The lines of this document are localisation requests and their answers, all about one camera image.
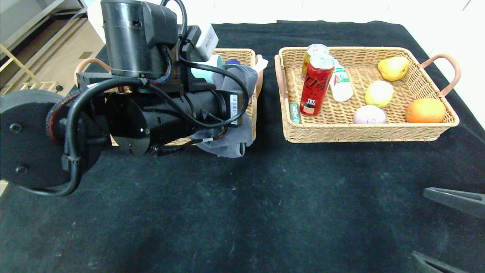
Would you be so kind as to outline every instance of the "green marker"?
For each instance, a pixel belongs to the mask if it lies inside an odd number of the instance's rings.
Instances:
[[[294,123],[300,123],[300,109],[297,103],[290,103],[290,118]]]

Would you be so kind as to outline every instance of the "barcode label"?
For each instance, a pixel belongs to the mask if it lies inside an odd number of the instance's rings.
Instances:
[[[238,114],[238,95],[231,95],[231,118]],[[231,124],[238,125],[238,121],[235,120]]]

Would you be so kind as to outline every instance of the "green apple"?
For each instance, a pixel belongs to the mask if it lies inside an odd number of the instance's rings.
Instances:
[[[379,108],[385,107],[392,99],[394,88],[386,81],[375,81],[367,88],[365,102]]]

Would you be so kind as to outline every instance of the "pear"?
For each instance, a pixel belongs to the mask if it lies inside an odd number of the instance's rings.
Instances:
[[[409,61],[405,57],[397,56],[384,59],[377,64],[382,77],[388,81],[400,80],[409,69]]]

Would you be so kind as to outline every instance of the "red soda can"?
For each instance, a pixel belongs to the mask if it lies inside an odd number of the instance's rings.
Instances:
[[[328,54],[315,54],[310,57],[307,75],[303,82],[300,113],[316,116],[322,108],[323,98],[328,89],[335,67],[335,59]]]

